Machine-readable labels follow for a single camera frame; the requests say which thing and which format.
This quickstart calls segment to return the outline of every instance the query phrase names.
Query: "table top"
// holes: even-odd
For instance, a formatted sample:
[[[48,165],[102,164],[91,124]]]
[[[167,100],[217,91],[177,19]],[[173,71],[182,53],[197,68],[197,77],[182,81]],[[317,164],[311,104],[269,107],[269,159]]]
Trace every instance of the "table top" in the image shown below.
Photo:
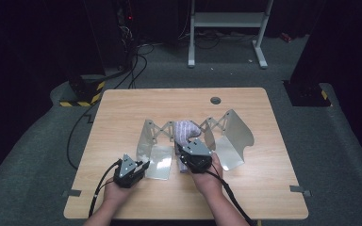
[[[221,103],[212,104],[212,97],[221,98]],[[290,191],[289,186],[299,184],[267,93],[262,88],[107,90],[74,179],[72,189],[81,190],[81,194],[69,197],[64,216],[88,217],[94,190],[107,168],[123,158],[124,153],[136,160],[145,120],[160,126],[181,120],[200,123],[207,117],[220,119],[229,109],[237,112],[255,138],[254,146],[244,149],[245,163],[223,174],[240,206],[254,219],[307,218],[302,193]],[[103,191],[95,210],[102,198]],[[169,179],[143,178],[115,218],[213,217],[190,175],[179,172],[173,156]]]

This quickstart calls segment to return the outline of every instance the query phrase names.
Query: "dark curtain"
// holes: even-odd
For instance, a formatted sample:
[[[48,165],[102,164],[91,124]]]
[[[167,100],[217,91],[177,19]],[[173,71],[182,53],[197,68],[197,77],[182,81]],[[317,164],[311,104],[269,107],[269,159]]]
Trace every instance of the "dark curtain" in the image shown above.
[[[330,83],[362,146],[362,1],[326,1],[290,82]]]

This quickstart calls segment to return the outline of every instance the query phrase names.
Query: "black cable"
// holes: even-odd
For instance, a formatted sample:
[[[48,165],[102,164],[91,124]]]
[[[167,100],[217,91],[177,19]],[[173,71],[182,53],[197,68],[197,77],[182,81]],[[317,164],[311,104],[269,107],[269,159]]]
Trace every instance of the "black cable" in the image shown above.
[[[105,185],[111,183],[111,182],[108,182],[108,183],[105,183],[104,185],[101,186],[101,184],[103,183],[103,181],[105,180],[107,174],[111,171],[111,169],[113,169],[115,166],[118,166],[120,165],[120,163],[122,162],[122,159],[119,159],[117,160],[117,162],[113,163],[113,165],[111,165],[107,170],[106,172],[104,173],[104,175],[102,176],[101,180],[99,181],[99,184],[98,186],[96,187],[95,189],[95,193],[93,194],[93,198],[92,198],[92,201],[90,202],[90,212],[88,214],[88,218],[90,218],[93,214],[93,209],[95,208],[95,204],[96,204],[96,200],[98,198],[98,194],[99,194],[99,191],[102,189],[102,187],[104,187]]]
[[[220,177],[219,173],[217,172],[217,175],[214,174],[213,172],[206,170],[206,173],[214,176],[215,178],[217,178],[221,183],[222,186],[224,187],[225,191],[228,194],[228,197],[230,198],[231,202],[234,204],[234,206],[238,209],[238,211],[243,215],[243,217],[245,218],[245,220],[249,223],[249,225],[251,226],[256,226],[257,222],[255,220],[252,220],[251,218],[249,218],[249,216],[245,213],[245,211],[243,211],[242,207],[240,207],[237,199],[234,196],[234,193],[231,190],[231,187],[229,186],[229,184],[227,184],[223,178]]]
[[[128,74],[125,78],[123,78],[123,80],[120,81],[120,83],[117,84],[117,86],[114,87],[113,89],[117,89],[117,88],[125,81],[125,79],[127,79],[127,78],[131,75],[131,73],[132,73],[132,72],[135,70],[135,68],[137,67],[137,63],[138,63],[138,57],[137,57],[137,59],[136,59],[136,62],[135,62],[135,64],[134,64],[134,66],[132,67],[131,71],[129,72],[129,74]]]
[[[96,80],[93,80],[93,82],[99,83],[99,82],[107,81],[107,80],[112,79],[112,78],[120,77],[120,76],[122,76],[123,74],[128,73],[128,72],[129,72],[129,68],[130,68],[130,67],[127,66],[124,70],[122,70],[122,71],[119,72],[119,73],[114,73],[114,74],[109,75],[109,76],[104,76],[103,78],[98,78],[98,79],[96,79]]]
[[[204,40],[215,40],[216,43],[214,43],[214,45],[212,46],[209,46],[209,47],[203,47],[203,46],[200,46],[198,45],[198,42],[196,41],[195,42],[195,46],[198,47],[199,49],[213,49],[214,47],[216,47],[219,43],[220,43],[220,38],[217,34],[214,34],[213,36],[204,36],[203,37]]]
[[[139,54],[139,55],[148,55],[148,54],[150,54],[150,53],[154,52],[154,50],[155,50],[155,46],[154,46],[153,44],[151,44],[151,43],[149,43],[149,44],[143,44],[143,45],[142,45],[142,46],[140,46],[139,48],[142,48],[142,47],[145,47],[145,46],[151,46],[151,47],[152,47],[152,49],[151,49],[150,51],[146,52],[146,53]]]
[[[141,56],[141,55],[137,55],[137,58],[141,57],[143,58],[143,60],[145,60],[145,65],[143,66],[142,70],[140,70],[140,72],[132,78],[130,85],[128,85],[128,88],[130,89],[131,86],[134,86],[135,88],[135,80],[137,80],[137,78],[142,74],[143,71],[145,71],[146,67],[148,66],[148,60],[145,58],[145,56]]]
[[[244,42],[244,41],[248,41],[248,40],[252,40],[254,37],[256,37],[257,35],[253,35],[252,37],[250,37],[249,39],[244,39],[246,37],[248,37],[247,35],[242,35],[242,36],[228,36],[228,35],[224,35],[224,36],[219,36],[220,38],[220,42]],[[231,38],[239,38],[238,40],[225,40],[225,37],[231,37]]]
[[[185,20],[185,24],[184,24],[184,28],[181,31],[181,34],[178,36],[178,39],[180,39],[182,37],[182,35],[185,32],[185,29],[187,28],[187,24],[188,24],[188,20],[189,20],[189,6],[190,6],[191,0],[188,1],[188,5],[187,5],[187,17]]]
[[[74,164],[74,163],[72,162],[72,160],[70,159],[70,142],[71,142],[71,140],[72,140],[73,132],[74,132],[74,130],[75,130],[75,127],[78,125],[78,123],[81,121],[81,119],[82,119],[83,117],[88,117],[88,123],[93,123],[93,121],[91,121],[91,115],[87,115],[87,113],[90,112],[99,102],[100,102],[100,100],[97,101],[97,102],[95,103],[95,105],[90,106],[90,108],[88,108],[88,109],[84,112],[84,114],[82,114],[82,115],[80,116],[80,118],[78,118],[77,122],[76,122],[75,125],[73,126],[72,132],[70,132],[70,135],[69,135],[69,137],[68,137],[68,139],[67,139],[67,148],[66,148],[67,161],[69,162],[70,166],[72,166],[75,170],[78,170],[78,167],[76,167],[75,164]]]

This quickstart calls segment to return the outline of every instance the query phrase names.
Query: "black controller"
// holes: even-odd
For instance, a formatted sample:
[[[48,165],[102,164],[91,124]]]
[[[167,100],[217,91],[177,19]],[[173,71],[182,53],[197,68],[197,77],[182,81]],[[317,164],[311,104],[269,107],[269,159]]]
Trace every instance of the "black controller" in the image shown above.
[[[204,173],[210,168],[211,151],[199,139],[191,141],[187,147],[175,143],[175,148],[180,152],[181,161],[192,173]]]
[[[149,163],[135,162],[125,154],[123,160],[120,161],[119,167],[114,170],[114,183],[119,187],[130,188],[143,178],[144,172],[149,168]]]

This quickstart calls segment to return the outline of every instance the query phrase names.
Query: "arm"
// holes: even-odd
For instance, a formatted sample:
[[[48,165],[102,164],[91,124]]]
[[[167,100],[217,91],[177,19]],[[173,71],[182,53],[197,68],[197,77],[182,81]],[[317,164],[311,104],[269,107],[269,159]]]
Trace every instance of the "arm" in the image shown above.
[[[218,172],[222,178],[222,165],[219,157],[215,153],[212,157],[213,166],[209,171],[215,174]],[[192,178],[199,192],[205,197],[218,226],[249,225],[234,205],[222,194],[222,183],[217,178],[208,173],[192,174]]]
[[[108,184],[105,185],[104,200],[101,206],[84,223],[84,226],[110,225],[114,214],[125,203],[135,187],[120,188],[113,182],[113,178],[108,179],[107,183]]]

